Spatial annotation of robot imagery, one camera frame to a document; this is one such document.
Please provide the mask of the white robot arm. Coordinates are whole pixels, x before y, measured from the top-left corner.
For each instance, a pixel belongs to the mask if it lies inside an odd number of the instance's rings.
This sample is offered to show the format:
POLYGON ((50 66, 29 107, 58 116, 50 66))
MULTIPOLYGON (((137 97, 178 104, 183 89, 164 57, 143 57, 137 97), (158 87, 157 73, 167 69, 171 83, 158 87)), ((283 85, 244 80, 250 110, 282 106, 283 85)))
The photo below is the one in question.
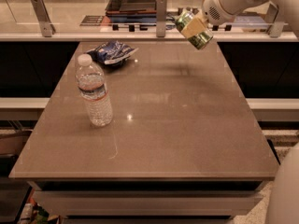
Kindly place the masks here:
MULTIPOLYGON (((212 35, 209 24, 221 25, 243 10, 267 1, 277 6, 292 31, 299 33, 299 0, 205 0, 202 10, 178 30, 197 48, 204 47, 212 35)), ((299 224, 299 144, 292 147, 279 166, 265 224, 299 224)))

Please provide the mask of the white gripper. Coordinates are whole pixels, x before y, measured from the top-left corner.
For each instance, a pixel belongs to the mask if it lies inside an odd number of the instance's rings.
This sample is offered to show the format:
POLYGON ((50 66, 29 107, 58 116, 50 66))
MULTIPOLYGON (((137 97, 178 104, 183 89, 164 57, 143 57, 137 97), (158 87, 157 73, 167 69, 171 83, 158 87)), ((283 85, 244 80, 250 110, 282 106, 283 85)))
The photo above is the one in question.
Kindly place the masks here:
POLYGON ((187 23, 181 33, 185 38, 191 38, 204 32, 206 20, 200 18, 204 15, 212 25, 221 25, 244 10, 245 4, 245 0, 205 0, 203 12, 201 9, 195 10, 195 17, 187 23))

